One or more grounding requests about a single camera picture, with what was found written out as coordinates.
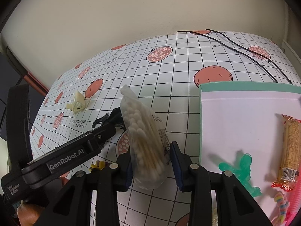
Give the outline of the person's left hand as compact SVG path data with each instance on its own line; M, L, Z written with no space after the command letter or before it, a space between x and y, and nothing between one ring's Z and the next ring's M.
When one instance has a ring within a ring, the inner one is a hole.
M22 204L17 208L17 216L21 226L33 226L41 213L43 212L44 207L31 204Z

